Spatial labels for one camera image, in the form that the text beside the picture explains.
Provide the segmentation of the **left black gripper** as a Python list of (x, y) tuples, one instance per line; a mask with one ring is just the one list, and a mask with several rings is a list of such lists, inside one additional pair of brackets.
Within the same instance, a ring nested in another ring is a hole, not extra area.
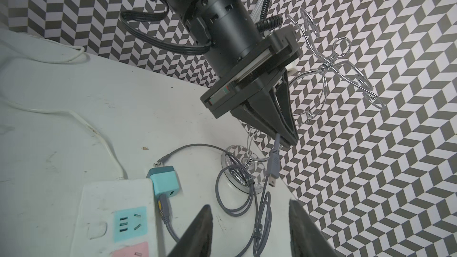
[[(274, 138), (280, 144), (295, 146), (298, 133), (290, 104), (288, 75), (285, 67), (299, 57), (296, 30), (291, 25), (273, 31), (224, 77), (207, 90), (200, 100), (215, 118), (225, 113)], [(275, 91), (265, 87), (282, 74)]]

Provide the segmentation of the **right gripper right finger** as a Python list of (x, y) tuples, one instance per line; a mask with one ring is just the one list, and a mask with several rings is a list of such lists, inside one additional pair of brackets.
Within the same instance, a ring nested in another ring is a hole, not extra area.
[(296, 200), (289, 201), (290, 248), (293, 257), (337, 257), (322, 232)]

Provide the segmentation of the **white colourful power strip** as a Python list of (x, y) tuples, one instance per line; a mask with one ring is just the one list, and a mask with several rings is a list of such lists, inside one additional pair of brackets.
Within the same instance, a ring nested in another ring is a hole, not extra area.
[(84, 185), (70, 249), (72, 257), (157, 257), (152, 181)]

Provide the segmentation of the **teal usb charger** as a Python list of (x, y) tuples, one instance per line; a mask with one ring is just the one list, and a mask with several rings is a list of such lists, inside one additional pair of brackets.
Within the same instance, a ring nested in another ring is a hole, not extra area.
[(156, 199), (161, 195), (175, 196), (180, 190), (179, 180), (173, 166), (152, 168), (148, 171), (146, 178), (152, 181)]

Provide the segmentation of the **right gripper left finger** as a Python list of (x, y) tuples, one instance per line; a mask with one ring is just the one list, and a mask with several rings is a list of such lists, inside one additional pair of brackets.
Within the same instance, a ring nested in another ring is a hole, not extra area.
[(176, 243), (168, 257), (210, 257), (213, 241), (213, 215), (204, 205)]

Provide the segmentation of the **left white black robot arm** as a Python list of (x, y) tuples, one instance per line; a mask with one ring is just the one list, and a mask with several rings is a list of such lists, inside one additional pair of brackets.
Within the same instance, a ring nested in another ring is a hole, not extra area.
[(218, 76), (201, 96), (215, 118), (230, 113), (271, 137), (279, 136), (284, 147), (295, 146), (299, 138), (286, 70), (302, 53), (294, 28), (276, 21), (275, 29), (263, 36), (261, 24), (253, 22), (241, 0), (159, 1), (180, 17), (194, 45), (164, 42), (132, 26), (132, 21), (161, 21), (166, 12), (122, 11), (126, 30), (159, 49), (203, 56)]

